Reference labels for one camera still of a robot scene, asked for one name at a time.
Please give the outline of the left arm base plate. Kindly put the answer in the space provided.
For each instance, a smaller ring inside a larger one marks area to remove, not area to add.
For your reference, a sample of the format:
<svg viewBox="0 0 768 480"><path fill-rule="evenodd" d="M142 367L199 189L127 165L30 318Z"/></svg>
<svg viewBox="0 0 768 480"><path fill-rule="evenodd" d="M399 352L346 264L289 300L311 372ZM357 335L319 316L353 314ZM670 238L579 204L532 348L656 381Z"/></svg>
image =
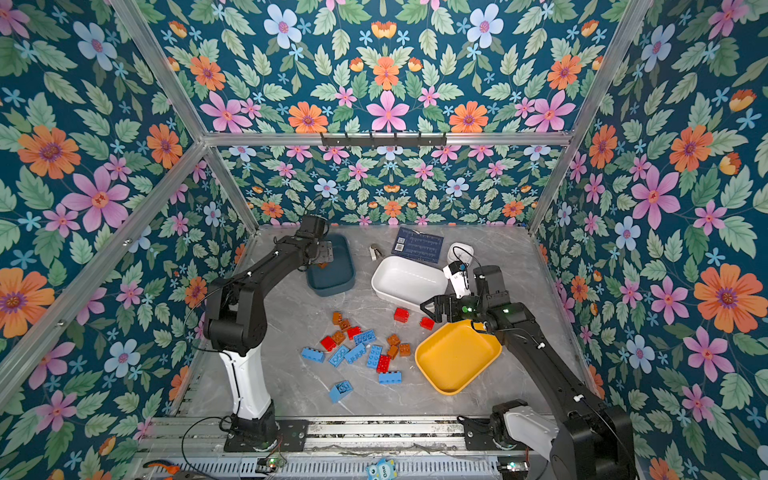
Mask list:
<svg viewBox="0 0 768 480"><path fill-rule="evenodd" d="M245 420L234 418L228 428L224 451L258 453L272 450L301 452L308 438L310 423L306 420Z"/></svg>

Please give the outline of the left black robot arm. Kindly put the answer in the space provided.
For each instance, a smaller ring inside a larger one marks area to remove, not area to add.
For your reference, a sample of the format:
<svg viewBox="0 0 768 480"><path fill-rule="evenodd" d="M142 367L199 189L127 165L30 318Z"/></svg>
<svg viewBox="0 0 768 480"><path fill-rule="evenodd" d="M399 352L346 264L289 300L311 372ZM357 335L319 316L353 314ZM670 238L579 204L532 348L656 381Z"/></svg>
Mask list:
<svg viewBox="0 0 768 480"><path fill-rule="evenodd" d="M325 219L306 215L296 232L277 239L262 259L211 283L203 333L229 382L229 434L255 450L271 449L279 431L261 359L268 329L265 299L291 273L332 259L328 230Z"/></svg>

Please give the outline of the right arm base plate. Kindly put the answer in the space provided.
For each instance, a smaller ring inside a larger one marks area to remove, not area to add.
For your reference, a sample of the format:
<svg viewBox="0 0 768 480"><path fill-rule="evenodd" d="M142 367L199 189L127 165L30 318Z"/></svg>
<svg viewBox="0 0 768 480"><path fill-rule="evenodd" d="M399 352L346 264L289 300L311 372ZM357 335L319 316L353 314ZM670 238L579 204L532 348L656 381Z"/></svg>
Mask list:
<svg viewBox="0 0 768 480"><path fill-rule="evenodd" d="M515 446L495 433L489 418L459 415L457 422L463 428L465 448L468 451L502 451Z"/></svg>

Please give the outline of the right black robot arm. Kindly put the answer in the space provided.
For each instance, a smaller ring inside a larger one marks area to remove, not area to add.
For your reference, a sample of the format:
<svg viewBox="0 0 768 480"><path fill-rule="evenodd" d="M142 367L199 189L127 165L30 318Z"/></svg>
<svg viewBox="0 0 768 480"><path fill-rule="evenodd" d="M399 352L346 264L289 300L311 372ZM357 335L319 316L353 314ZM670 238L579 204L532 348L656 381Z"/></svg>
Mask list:
<svg viewBox="0 0 768 480"><path fill-rule="evenodd" d="M638 476L629 414L607 405L564 363L527 306L511 300L496 265L473 272L476 291L435 295L420 305L436 322L466 320L510 351L542 393L552 415L512 400L493 407L484 426L499 448L522 444L548 462L558 479L635 479Z"/></svg>

